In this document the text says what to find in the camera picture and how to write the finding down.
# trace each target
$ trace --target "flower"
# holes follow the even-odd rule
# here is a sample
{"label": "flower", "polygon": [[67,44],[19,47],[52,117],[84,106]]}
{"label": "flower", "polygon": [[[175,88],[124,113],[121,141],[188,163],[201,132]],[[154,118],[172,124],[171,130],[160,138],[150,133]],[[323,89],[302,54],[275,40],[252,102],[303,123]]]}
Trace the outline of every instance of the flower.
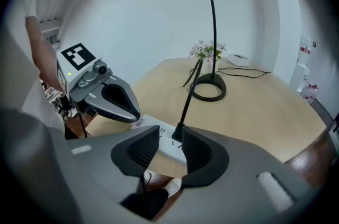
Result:
{"label": "flower", "polygon": [[217,43],[217,51],[226,51],[225,43]]}
{"label": "flower", "polygon": [[214,51],[213,50],[211,50],[211,51],[205,51],[205,52],[203,52],[203,54],[205,55],[205,60],[206,61],[209,61],[209,62],[211,62],[211,61],[213,61],[213,55],[214,55]]}
{"label": "flower", "polygon": [[[216,58],[217,60],[221,58],[222,51],[226,51],[225,43],[218,43],[217,42],[217,50],[216,50]],[[202,40],[199,40],[192,49],[190,50],[189,56],[196,57],[196,58],[203,58],[205,61],[209,61],[210,63],[213,62],[213,55],[214,55],[214,41],[211,40],[209,43],[205,43]]]}

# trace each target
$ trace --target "vase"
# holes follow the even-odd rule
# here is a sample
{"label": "vase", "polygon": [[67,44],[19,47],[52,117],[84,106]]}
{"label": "vase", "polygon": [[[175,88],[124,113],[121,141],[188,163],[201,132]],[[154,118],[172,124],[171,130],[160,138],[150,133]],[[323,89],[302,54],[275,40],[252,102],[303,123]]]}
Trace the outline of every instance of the vase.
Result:
{"label": "vase", "polygon": [[[217,71],[218,71],[218,61],[216,61],[216,72]],[[212,72],[213,72],[213,63],[204,61],[202,63],[200,74],[205,75],[205,74],[211,74]]]}

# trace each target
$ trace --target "white power strip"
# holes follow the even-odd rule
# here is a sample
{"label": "white power strip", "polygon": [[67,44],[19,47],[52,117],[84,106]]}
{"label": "white power strip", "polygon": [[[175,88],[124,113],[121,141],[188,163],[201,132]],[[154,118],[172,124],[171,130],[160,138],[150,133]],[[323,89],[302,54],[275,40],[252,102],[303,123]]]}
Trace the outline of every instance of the white power strip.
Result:
{"label": "white power strip", "polygon": [[159,151],[168,157],[186,164],[186,157],[181,149],[181,143],[172,138],[175,127],[163,121],[157,120],[149,115],[143,115],[137,122],[132,124],[131,129],[144,126],[160,126]]}

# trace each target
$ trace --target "robotic arm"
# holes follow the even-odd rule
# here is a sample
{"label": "robotic arm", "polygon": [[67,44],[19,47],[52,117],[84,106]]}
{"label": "robotic arm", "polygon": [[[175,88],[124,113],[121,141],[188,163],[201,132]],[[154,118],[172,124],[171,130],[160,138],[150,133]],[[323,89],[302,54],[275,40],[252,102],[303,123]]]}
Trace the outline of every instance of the robotic arm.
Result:
{"label": "robotic arm", "polygon": [[71,105],[80,113],[94,109],[109,119],[136,122],[140,109],[131,87],[101,59],[81,43],[57,52],[57,77]]}

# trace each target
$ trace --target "cable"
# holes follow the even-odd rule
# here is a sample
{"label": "cable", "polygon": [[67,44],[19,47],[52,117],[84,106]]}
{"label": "cable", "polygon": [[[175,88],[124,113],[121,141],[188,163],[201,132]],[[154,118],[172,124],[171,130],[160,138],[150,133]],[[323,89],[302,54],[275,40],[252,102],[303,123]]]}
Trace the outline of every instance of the cable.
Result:
{"label": "cable", "polygon": [[80,113],[78,113],[78,114],[79,114],[79,119],[80,119],[81,126],[82,126],[83,131],[84,131],[85,138],[87,138],[87,132],[86,132],[86,130],[85,130],[83,118],[81,117],[81,114],[80,114]]}
{"label": "cable", "polygon": [[212,7],[212,16],[213,16],[213,36],[214,36],[212,74],[215,74],[216,73],[216,61],[217,61],[217,21],[216,21],[216,10],[214,8],[214,0],[211,0],[211,7]]}
{"label": "cable", "polygon": [[191,102],[191,98],[192,98],[195,86],[197,85],[197,81],[198,81],[198,78],[199,78],[199,75],[200,75],[200,71],[201,71],[201,67],[202,67],[202,63],[203,63],[202,58],[199,59],[198,63],[199,63],[199,65],[198,65],[197,73],[195,74],[195,77],[194,77],[194,80],[193,80],[193,85],[192,85],[192,87],[190,89],[189,95],[187,96],[186,103],[185,103],[185,106],[184,106],[184,110],[182,111],[180,124],[184,123],[184,120],[185,120],[185,117],[186,117],[186,113],[187,113],[187,110],[189,108],[189,105],[190,105],[190,102]]}
{"label": "cable", "polygon": [[198,64],[199,64],[199,62],[200,62],[200,60],[198,60],[197,64],[195,64],[194,69],[191,69],[191,70],[190,70],[190,77],[187,79],[187,81],[185,82],[185,84],[183,84],[183,87],[185,87],[185,85],[187,85],[187,84],[189,83],[189,81],[192,79],[192,76],[193,76],[193,74],[194,74],[194,72],[195,72],[195,70],[196,70],[196,68],[197,68],[197,66],[198,66]]}
{"label": "cable", "polygon": [[[259,76],[249,76],[249,75],[241,75],[241,74],[228,74],[228,73],[224,73],[223,71],[220,71],[220,69],[242,69],[242,70],[256,70],[256,71],[260,71],[261,75]],[[219,71],[217,71],[217,73],[222,73],[222,74],[225,74],[225,75],[229,75],[229,76],[239,76],[239,77],[248,77],[248,78],[259,78],[265,74],[270,74],[271,72],[270,71],[263,71],[263,70],[259,70],[259,69],[244,69],[244,68],[235,68],[235,67],[226,67],[226,68],[220,68]]]}

